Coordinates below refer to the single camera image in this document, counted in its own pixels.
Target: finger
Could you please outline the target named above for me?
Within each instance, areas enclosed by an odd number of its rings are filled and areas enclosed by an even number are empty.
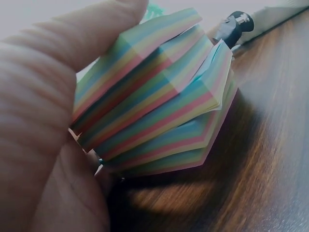
[[[72,135],[72,137],[74,138],[74,140],[76,141],[76,144],[77,143],[77,140],[78,140],[78,136],[71,130],[69,129],[69,133]],[[90,167],[90,170],[91,172],[93,173],[93,175],[97,172],[99,166],[100,166],[100,162],[98,160],[98,157],[96,155],[96,152],[94,150],[91,150],[89,151],[88,153],[85,153],[85,156],[86,156],[86,159],[88,161],[88,164],[89,164],[89,167]]]
[[[89,151],[86,154],[86,158],[88,160],[90,170],[92,171],[93,175],[98,171],[100,166],[100,162],[94,150]]]
[[[95,179],[100,185],[104,196],[107,197],[118,178],[113,174],[110,174],[106,168],[101,165],[95,174]]]
[[[79,72],[119,33],[138,24],[147,4],[148,0],[108,0],[35,24],[3,41],[40,51]]]

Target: pleated paper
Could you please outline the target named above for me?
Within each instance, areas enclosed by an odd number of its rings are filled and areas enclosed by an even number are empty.
[[[71,129],[124,177],[201,165],[237,86],[232,52],[215,46],[194,9],[120,34],[77,84]]]

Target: rainbow striped paper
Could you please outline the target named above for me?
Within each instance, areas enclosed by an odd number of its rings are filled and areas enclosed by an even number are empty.
[[[175,97],[191,81],[210,49],[211,42],[203,35],[178,61],[131,92],[119,105],[83,133],[80,143],[86,150],[92,149]]]
[[[136,146],[135,148],[105,162],[114,172],[120,172],[149,163],[173,154],[204,148],[215,131],[219,121],[225,117],[235,94],[232,71],[228,75],[224,90],[222,110],[202,114],[176,128]]]
[[[232,52],[215,46],[194,9],[122,33],[78,83],[71,129],[124,177],[201,165],[237,86]]]
[[[83,136],[79,143],[109,160],[202,113],[220,109],[231,59],[232,52],[221,41],[204,61],[200,72],[205,72],[194,77],[180,94],[100,144],[85,142]]]
[[[121,33],[109,52],[77,84],[73,122],[162,43],[200,20],[197,11],[190,8],[154,18]]]
[[[142,175],[152,175],[152,174],[172,172],[202,165],[205,162],[205,159],[209,154],[210,149],[219,133],[219,130],[224,122],[224,119],[226,117],[226,114],[232,103],[236,91],[237,86],[235,82],[232,82],[229,87],[228,95],[226,98],[226,108],[223,108],[224,112],[222,112],[219,122],[217,123],[209,142],[205,143],[202,148],[175,153],[173,155],[166,156],[161,159],[157,159],[155,161],[151,161],[144,165],[134,166],[131,169],[126,169],[118,173],[121,176],[125,177],[136,177]]]
[[[88,108],[84,114],[72,124],[76,134],[80,134],[96,124],[108,112],[122,103],[131,93],[139,90],[147,81],[178,61],[196,44],[205,33],[199,25],[195,25],[188,31],[160,45],[140,65],[129,72],[124,78],[116,83],[106,94]],[[209,51],[212,44],[207,40],[205,47]]]

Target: origami lantern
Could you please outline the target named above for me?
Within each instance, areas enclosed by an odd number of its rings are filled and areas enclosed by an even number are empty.
[[[201,165],[237,86],[190,8],[122,34],[77,84],[71,129],[123,177]]]

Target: wooden table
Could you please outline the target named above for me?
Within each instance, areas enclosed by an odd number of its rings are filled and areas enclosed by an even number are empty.
[[[205,164],[118,185],[113,232],[309,231],[309,11],[243,49]]]

